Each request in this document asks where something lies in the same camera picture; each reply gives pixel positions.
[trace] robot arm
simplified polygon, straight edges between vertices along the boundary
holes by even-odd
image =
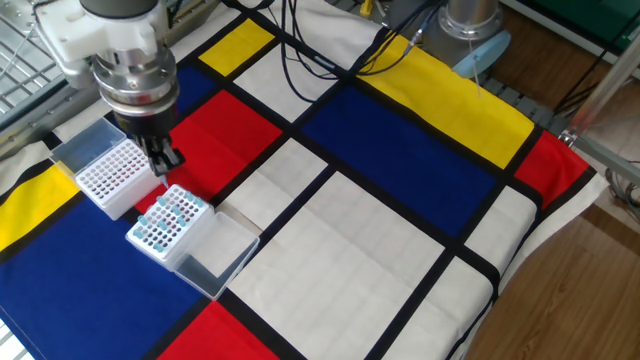
[[[40,38],[69,84],[98,84],[153,172],[164,176],[184,163],[169,136],[180,88],[165,43],[165,0],[45,0],[34,12]]]

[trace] yellow rectangle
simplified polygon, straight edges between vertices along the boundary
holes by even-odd
[[[73,181],[56,166],[18,186],[0,206],[0,251],[28,234],[77,192]]]
[[[269,32],[246,20],[198,58],[227,76],[272,39]]]
[[[373,71],[399,59],[407,44],[406,39],[397,37],[377,59]],[[388,71],[361,79],[502,169],[534,127],[524,115],[484,89],[478,96],[475,83],[460,78],[421,49],[412,49]]]

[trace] blue rectangle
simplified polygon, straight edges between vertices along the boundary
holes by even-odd
[[[180,83],[180,95],[176,101],[178,113],[185,111],[216,86],[213,80],[188,65],[178,70],[178,82]]]
[[[84,199],[0,265],[0,306],[44,358],[139,359],[201,297],[136,250],[130,228]]]
[[[496,182],[351,87],[322,108],[303,132],[452,237]]]

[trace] pipette tip box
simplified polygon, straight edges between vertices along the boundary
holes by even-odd
[[[127,139],[76,174],[76,183],[111,220],[117,220],[158,187],[147,157]]]
[[[126,239],[212,300],[259,243],[252,232],[179,185],[157,198]]]

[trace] plastic box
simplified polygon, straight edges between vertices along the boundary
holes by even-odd
[[[56,147],[52,160],[112,220],[161,184],[142,150],[105,119]]]
[[[138,250],[216,300],[259,239],[179,185],[158,197],[126,234]]]

